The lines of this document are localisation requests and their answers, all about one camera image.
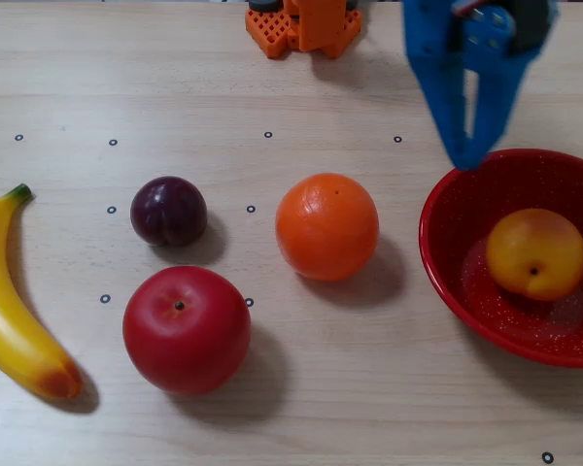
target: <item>orange robot part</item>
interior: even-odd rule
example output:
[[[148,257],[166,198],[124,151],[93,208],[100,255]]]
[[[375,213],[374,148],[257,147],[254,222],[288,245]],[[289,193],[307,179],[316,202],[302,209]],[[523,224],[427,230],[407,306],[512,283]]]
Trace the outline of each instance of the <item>orange robot part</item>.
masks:
[[[287,50],[321,50],[337,58],[359,35],[362,16],[346,0],[285,0],[277,13],[246,12],[246,30],[268,58]]]

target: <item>dark purple plum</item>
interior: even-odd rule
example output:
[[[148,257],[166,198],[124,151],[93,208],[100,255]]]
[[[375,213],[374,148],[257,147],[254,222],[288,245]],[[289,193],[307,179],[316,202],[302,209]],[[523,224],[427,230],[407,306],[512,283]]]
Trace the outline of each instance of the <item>dark purple plum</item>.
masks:
[[[138,236],[150,245],[187,246],[205,231],[207,206],[194,184],[161,177],[136,193],[130,217]]]

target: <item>peach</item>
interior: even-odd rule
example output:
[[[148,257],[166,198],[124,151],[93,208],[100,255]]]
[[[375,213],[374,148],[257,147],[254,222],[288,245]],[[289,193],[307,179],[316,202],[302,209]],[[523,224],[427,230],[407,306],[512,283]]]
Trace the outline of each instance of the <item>peach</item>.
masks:
[[[502,218],[486,257],[498,285],[539,301],[566,296],[583,279],[583,237],[567,218],[545,209]]]

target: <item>table surface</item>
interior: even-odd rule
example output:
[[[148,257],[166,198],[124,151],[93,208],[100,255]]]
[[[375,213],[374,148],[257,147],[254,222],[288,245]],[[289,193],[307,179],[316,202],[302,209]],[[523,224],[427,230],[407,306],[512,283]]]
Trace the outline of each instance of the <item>table surface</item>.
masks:
[[[83,396],[52,405],[0,372],[0,464],[524,466],[550,451],[583,465],[583,371],[480,340],[424,272],[420,211],[451,167],[400,7],[368,7],[337,61],[267,60],[244,11],[0,4],[0,194],[26,182],[37,196],[15,220],[10,267],[87,373]],[[583,157],[583,5],[563,7],[501,146]],[[273,233],[278,200],[322,171],[359,180],[380,213],[375,257],[340,285],[300,280]],[[169,174],[200,187],[211,223],[196,247],[159,252],[129,205]],[[198,399],[146,383],[121,337],[133,290],[176,263],[255,300],[244,366]]]

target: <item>banana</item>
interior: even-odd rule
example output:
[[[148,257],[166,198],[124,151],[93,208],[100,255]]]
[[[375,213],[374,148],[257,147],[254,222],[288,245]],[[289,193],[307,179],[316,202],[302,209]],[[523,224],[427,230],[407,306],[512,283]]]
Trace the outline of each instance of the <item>banana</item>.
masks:
[[[11,217],[31,196],[21,184],[0,198],[0,370],[37,395],[72,398],[83,385],[78,367],[21,302],[7,267]]]

